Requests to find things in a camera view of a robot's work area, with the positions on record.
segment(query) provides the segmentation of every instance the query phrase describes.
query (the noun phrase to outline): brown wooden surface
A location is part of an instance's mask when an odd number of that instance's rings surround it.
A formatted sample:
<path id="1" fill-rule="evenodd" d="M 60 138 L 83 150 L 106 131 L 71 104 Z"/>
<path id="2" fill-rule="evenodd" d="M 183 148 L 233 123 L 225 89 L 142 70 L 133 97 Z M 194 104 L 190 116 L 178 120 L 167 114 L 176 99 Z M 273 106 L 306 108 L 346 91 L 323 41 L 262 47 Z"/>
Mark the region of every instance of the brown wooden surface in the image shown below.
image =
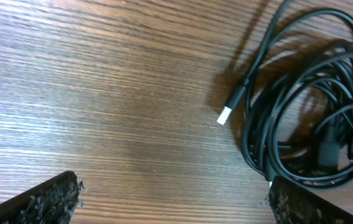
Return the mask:
<path id="1" fill-rule="evenodd" d="M 280 2 L 0 0 L 0 203 L 74 170 L 88 192 L 72 223 L 274 223 L 242 119 L 216 119 Z M 353 15 L 350 0 L 296 0 L 286 16 L 323 6 Z M 333 17 L 297 30 L 311 37 L 279 52 L 350 38 Z M 309 100 L 284 133 L 316 117 Z M 353 184 L 319 195 L 353 213 Z"/>

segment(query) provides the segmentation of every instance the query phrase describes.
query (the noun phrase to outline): cable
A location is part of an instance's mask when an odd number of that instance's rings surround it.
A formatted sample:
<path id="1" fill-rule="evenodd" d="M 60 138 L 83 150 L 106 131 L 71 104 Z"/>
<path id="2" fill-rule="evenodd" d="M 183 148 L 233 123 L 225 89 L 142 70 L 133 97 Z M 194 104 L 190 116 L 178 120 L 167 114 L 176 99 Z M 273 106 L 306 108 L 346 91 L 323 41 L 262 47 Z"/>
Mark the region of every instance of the cable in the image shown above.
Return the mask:
<path id="1" fill-rule="evenodd" d="M 292 0 L 285 0 L 272 18 L 261 42 L 256 59 L 240 79 L 218 123 L 224 124 L 245 101 L 246 123 L 241 148 L 250 167 L 271 182 L 281 175 L 307 189 L 331 189 L 353 179 L 353 42 L 338 39 L 306 54 L 283 76 L 265 88 L 251 105 L 253 87 L 259 67 L 271 46 L 297 23 L 314 16 L 332 15 L 353 31 L 353 17 L 337 9 L 320 9 L 291 21 L 276 30 L 276 25 Z M 278 141 L 280 121 L 289 105 L 308 88 L 321 90 L 328 99 L 329 114 L 313 128 L 310 147 L 304 155 L 282 159 L 282 154 L 298 151 L 302 146 Z M 338 170 L 339 151 L 348 148 L 351 163 Z"/>

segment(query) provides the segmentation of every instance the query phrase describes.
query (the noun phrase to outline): black cable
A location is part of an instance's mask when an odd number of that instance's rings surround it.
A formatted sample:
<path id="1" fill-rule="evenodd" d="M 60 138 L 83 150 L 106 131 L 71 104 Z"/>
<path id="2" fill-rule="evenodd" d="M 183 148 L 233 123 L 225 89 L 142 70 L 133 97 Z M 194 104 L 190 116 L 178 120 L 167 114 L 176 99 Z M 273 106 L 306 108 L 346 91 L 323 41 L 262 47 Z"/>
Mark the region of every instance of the black cable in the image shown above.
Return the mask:
<path id="1" fill-rule="evenodd" d="M 297 61 L 292 68 L 265 88 L 251 105 L 259 66 L 274 45 L 291 27 L 313 16 L 333 15 L 353 31 L 353 17 L 337 9 L 306 13 L 276 30 L 285 0 L 276 11 L 261 42 L 256 59 L 240 79 L 218 122 L 224 124 L 230 113 L 245 100 L 246 124 L 242 132 L 242 154 L 253 169 L 268 181 L 282 175 L 309 189 L 328 189 L 353 179 L 353 42 L 338 39 Z M 282 159 L 281 154 L 297 151 L 279 142 L 280 121 L 293 100 L 307 88 L 317 88 L 328 98 L 329 114 L 312 131 L 310 147 L 303 156 Z M 340 148 L 347 146 L 351 163 L 338 170 Z"/>

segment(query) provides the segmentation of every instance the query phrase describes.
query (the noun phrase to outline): cable end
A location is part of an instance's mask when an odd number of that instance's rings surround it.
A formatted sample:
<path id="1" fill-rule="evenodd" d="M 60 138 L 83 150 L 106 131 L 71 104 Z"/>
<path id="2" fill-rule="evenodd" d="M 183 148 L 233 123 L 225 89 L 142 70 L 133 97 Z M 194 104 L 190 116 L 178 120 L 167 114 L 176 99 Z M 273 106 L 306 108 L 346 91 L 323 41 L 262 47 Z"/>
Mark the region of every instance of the cable end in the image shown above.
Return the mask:
<path id="1" fill-rule="evenodd" d="M 220 113 L 218 120 L 216 122 L 218 122 L 221 125 L 224 125 L 227 121 L 227 118 L 230 116 L 231 113 L 232 113 L 232 109 L 225 106 L 224 109 L 222 110 L 222 112 Z"/>

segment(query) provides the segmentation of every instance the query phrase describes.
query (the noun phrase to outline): wood grain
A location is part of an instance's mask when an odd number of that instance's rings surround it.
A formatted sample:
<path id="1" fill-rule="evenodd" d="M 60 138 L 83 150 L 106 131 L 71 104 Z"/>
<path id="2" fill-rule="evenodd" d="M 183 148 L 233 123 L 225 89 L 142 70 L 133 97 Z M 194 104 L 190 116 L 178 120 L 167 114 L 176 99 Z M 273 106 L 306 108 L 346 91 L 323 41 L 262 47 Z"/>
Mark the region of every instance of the wood grain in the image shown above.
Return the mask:
<path id="1" fill-rule="evenodd" d="M 274 223 L 236 145 L 241 114 L 215 121 L 280 2 L 0 0 L 0 203 L 74 170 L 88 191 L 72 223 Z M 353 15 L 353 1 L 296 0 L 283 18 L 316 7 Z M 327 16 L 293 32 L 309 37 L 272 56 L 351 38 Z M 320 113 L 313 97 L 285 133 Z M 353 213 L 353 184 L 318 194 Z"/>

